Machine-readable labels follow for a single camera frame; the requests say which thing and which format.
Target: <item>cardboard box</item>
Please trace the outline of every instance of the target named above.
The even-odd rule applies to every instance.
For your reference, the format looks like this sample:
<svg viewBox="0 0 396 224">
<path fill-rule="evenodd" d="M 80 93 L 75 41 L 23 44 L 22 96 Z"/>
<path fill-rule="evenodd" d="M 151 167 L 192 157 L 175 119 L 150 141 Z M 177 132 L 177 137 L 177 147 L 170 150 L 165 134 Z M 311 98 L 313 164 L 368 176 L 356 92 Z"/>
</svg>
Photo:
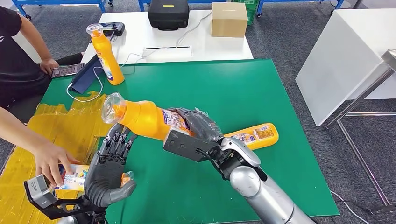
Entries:
<svg viewBox="0 0 396 224">
<path fill-rule="evenodd" d="M 244 37 L 247 24 L 245 3 L 212 3 L 212 36 Z"/>
</svg>

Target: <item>person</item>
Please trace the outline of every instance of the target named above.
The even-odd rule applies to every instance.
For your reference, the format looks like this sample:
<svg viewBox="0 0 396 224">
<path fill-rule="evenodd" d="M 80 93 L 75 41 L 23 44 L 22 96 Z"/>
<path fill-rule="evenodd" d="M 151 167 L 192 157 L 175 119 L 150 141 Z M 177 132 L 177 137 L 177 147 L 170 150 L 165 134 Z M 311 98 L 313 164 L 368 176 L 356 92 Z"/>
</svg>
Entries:
<svg viewBox="0 0 396 224">
<path fill-rule="evenodd" d="M 63 164 L 68 173 L 72 173 L 71 163 L 79 163 L 70 153 L 32 131 L 2 107 L 0 107 L 0 138 L 31 152 L 35 157 L 35 174 L 44 174 L 57 186 L 63 185 L 58 162 Z"/>
<path fill-rule="evenodd" d="M 40 64 L 34 63 L 13 40 L 19 31 L 37 51 L 42 60 Z M 31 152 L 35 157 L 36 175 L 43 173 L 55 185 L 63 184 L 58 162 L 70 173 L 70 163 L 78 161 L 61 147 L 30 130 L 5 108 L 9 109 L 27 98 L 44 95 L 54 68 L 77 64 L 81 59 L 82 54 L 78 53 L 54 60 L 34 25 L 15 11 L 0 6 L 0 138 Z"/>
<path fill-rule="evenodd" d="M 36 64 L 12 38 L 21 32 L 41 58 Z M 34 25 L 17 12 L 0 6 L 0 106 L 11 107 L 18 101 L 44 95 L 50 74 L 59 65 L 81 62 L 82 53 L 54 60 Z"/>
</svg>

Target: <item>green crate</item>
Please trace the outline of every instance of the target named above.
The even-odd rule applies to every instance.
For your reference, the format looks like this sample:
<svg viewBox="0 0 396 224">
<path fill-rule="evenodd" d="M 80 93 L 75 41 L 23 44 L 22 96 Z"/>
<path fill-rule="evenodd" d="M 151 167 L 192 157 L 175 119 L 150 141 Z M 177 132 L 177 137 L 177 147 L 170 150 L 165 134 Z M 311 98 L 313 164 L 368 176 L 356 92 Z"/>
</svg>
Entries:
<svg viewBox="0 0 396 224">
<path fill-rule="evenodd" d="M 258 0 L 232 0 L 232 2 L 245 3 L 246 10 L 255 10 L 259 4 Z"/>
<path fill-rule="evenodd" d="M 245 3 L 245 4 L 252 4 L 252 5 L 259 4 L 259 0 L 232 0 L 232 2 L 241 2 L 241 3 Z"/>
<path fill-rule="evenodd" d="M 253 20 L 255 19 L 256 11 L 249 10 L 247 11 L 247 25 L 251 26 L 253 24 Z"/>
<path fill-rule="evenodd" d="M 246 10 L 256 10 L 258 4 L 248 4 L 248 3 L 245 3 L 245 6 L 246 6 Z"/>
</svg>

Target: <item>black bag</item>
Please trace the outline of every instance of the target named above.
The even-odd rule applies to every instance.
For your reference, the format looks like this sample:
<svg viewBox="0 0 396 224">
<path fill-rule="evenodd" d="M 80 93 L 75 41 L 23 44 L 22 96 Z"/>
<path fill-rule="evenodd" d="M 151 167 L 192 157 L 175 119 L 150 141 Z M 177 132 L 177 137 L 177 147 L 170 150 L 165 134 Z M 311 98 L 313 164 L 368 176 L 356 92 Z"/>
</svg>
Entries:
<svg viewBox="0 0 396 224">
<path fill-rule="evenodd" d="M 159 30 L 177 30 L 188 25 L 190 9 L 187 0 L 152 0 L 148 20 Z"/>
</svg>

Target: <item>black shirt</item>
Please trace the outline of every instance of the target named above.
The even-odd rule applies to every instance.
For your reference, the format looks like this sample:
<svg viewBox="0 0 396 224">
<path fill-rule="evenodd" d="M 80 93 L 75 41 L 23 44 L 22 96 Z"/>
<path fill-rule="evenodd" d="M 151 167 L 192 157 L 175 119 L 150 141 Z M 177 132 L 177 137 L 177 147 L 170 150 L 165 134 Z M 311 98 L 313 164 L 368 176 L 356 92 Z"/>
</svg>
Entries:
<svg viewBox="0 0 396 224">
<path fill-rule="evenodd" d="M 0 6 L 0 105 L 43 94 L 50 79 L 13 40 L 22 20 L 13 10 Z"/>
</svg>

